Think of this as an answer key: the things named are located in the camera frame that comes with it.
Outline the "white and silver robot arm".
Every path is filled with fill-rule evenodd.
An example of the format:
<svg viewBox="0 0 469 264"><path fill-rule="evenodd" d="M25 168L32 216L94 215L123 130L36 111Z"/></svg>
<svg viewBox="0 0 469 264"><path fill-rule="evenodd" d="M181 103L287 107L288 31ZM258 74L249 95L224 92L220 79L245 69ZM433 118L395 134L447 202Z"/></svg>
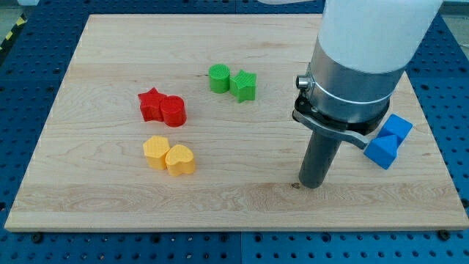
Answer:
<svg viewBox="0 0 469 264"><path fill-rule="evenodd" d="M336 150L342 142L365 148L441 5L325 2L311 61L296 79L293 117L311 129L311 149Z"/></svg>

